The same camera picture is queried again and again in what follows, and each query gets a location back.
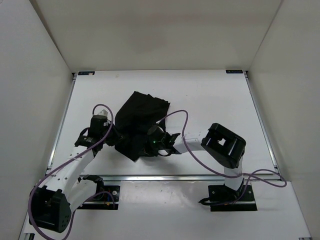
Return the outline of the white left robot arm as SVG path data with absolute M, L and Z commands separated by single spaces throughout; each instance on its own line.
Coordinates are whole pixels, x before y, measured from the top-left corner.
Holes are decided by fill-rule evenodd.
M 103 145 L 117 138 L 113 126 L 99 133 L 97 138 L 80 135 L 68 160 L 51 170 L 32 189 L 28 202 L 29 223 L 45 239 L 43 231 L 70 233 L 75 211 L 83 203 L 103 197 L 116 208 L 111 190 L 105 190 L 103 179 L 98 175 L 82 175 Z

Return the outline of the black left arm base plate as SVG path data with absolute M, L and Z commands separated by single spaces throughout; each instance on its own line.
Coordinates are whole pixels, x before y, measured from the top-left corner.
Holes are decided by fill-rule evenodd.
M 78 178 L 78 183 L 93 184 L 95 192 L 81 203 L 77 210 L 118 210 L 121 186 L 107 183 L 98 175 L 85 175 Z

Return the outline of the black pleated skirt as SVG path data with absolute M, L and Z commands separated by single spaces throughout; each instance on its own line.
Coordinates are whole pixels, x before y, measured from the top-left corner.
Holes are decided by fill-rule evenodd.
M 167 115 L 169 107 L 167 100 L 134 91 L 115 115 L 115 128 L 124 136 L 115 150 L 133 162 L 149 157 L 145 153 L 148 130 Z

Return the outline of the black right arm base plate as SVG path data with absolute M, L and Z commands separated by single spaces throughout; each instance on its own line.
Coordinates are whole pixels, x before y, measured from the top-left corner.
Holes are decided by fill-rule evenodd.
M 209 206 L 211 212 L 254 212 L 258 210 L 253 188 L 249 184 L 240 190 L 232 190 L 225 185 L 209 185 L 208 197 L 198 203 Z

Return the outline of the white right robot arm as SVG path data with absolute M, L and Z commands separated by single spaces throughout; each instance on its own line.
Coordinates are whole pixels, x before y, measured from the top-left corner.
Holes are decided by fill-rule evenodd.
M 219 123 L 213 123 L 209 129 L 191 134 L 170 134 L 159 124 L 153 125 L 147 132 L 145 153 L 150 157 L 182 155 L 196 151 L 207 152 L 224 170 L 222 195 L 218 203 L 233 202 L 243 192 L 244 177 L 242 161 L 246 141 Z

